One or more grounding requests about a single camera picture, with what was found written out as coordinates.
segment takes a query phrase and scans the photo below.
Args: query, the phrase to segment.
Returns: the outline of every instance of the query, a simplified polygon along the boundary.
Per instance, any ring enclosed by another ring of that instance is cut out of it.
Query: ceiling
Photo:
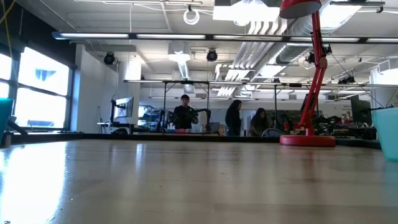
[[[384,0],[386,11],[398,11],[398,1]],[[158,11],[160,6],[150,7],[158,10],[147,9],[140,6],[110,5],[98,2],[76,2],[74,0],[18,0],[27,10],[60,31],[73,31],[66,22],[62,21],[59,14],[78,31],[87,32],[174,32],[174,33],[207,33],[207,34],[244,34],[249,26],[240,27],[231,21],[214,21],[211,15],[200,14],[199,22],[188,25],[183,21],[184,11]],[[202,0],[203,7],[200,9],[212,10],[213,0]],[[185,6],[168,6],[167,10],[184,9]],[[376,35],[396,36],[398,14],[382,12],[356,13],[345,25],[337,29],[333,35]],[[100,42],[101,45],[135,45],[143,55],[146,65],[142,72],[150,78],[157,73],[171,73],[178,70],[177,64],[168,60],[169,41],[151,40],[109,40]],[[240,42],[189,42],[191,61],[188,61],[190,70],[206,70],[214,72],[217,63],[206,61],[208,49],[215,48],[218,53],[218,61],[233,61],[241,46]],[[328,57],[329,67],[326,71],[325,81],[331,81],[335,75],[345,70],[355,68],[357,82],[368,82],[369,67],[376,64],[370,62],[381,62],[385,57],[398,56],[398,45],[332,45],[333,55]],[[299,57],[294,66],[289,66],[279,75],[282,82],[307,82],[312,77],[314,68],[308,69],[304,62],[305,55]]]

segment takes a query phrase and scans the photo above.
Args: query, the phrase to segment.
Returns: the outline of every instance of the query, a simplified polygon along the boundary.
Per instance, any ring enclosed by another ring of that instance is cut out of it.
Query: table surface
[[[79,140],[0,149],[0,223],[397,223],[374,149]]]

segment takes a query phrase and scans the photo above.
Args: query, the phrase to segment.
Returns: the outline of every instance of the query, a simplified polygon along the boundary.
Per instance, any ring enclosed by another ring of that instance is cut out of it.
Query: lamp base
[[[335,147],[332,136],[281,136],[279,144],[285,146]]]

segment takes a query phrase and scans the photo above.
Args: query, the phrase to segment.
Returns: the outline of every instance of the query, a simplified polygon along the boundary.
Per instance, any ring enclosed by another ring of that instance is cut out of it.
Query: red desk lamp
[[[279,16],[284,19],[296,19],[312,14],[312,42],[315,54],[315,74],[309,94],[304,100],[304,110],[300,125],[305,128],[305,136],[281,136],[280,144],[289,146],[335,147],[336,139],[331,136],[316,136],[312,124],[318,95],[322,86],[323,76],[328,66],[326,53],[322,45],[319,9],[320,0],[284,0]]]

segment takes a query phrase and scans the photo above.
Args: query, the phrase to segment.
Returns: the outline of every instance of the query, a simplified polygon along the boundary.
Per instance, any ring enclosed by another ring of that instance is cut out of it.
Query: window frame
[[[28,47],[34,51],[37,51],[38,53],[49,57],[45,54],[43,54],[42,52],[40,52],[39,50],[36,50],[32,47]],[[12,58],[12,63],[11,63],[11,76],[9,80],[5,80],[3,78],[0,78],[0,82],[2,83],[7,83],[9,85],[9,92],[8,92],[8,98],[13,99],[14,100],[14,106],[12,108],[12,114],[15,115],[15,109],[16,109],[16,104],[17,104],[17,96],[18,96],[18,88],[26,88],[32,91],[36,91],[39,93],[43,93],[46,95],[52,95],[52,96],[61,96],[63,98],[66,99],[67,101],[67,105],[66,105],[66,109],[65,109],[65,120],[64,120],[64,124],[63,124],[63,128],[41,128],[41,127],[34,127],[35,130],[39,130],[39,131],[70,131],[70,120],[71,120],[71,113],[72,113],[72,93],[73,93],[73,82],[74,82],[74,77],[73,74],[75,73],[75,68],[71,68],[68,66],[69,68],[69,73],[68,73],[68,86],[67,86],[67,94],[66,95],[61,95],[52,91],[48,91],[48,90],[44,90],[41,88],[37,88],[34,86],[30,86],[30,85],[26,85],[26,84],[21,84],[18,82],[18,78],[19,78],[19,67],[21,64],[21,53],[22,52],[18,52],[17,54],[15,54],[15,52],[13,52],[13,58]],[[10,57],[9,52],[0,50],[0,54],[3,54],[7,57]],[[25,130],[31,130],[32,128],[30,126],[21,126],[22,129]]]

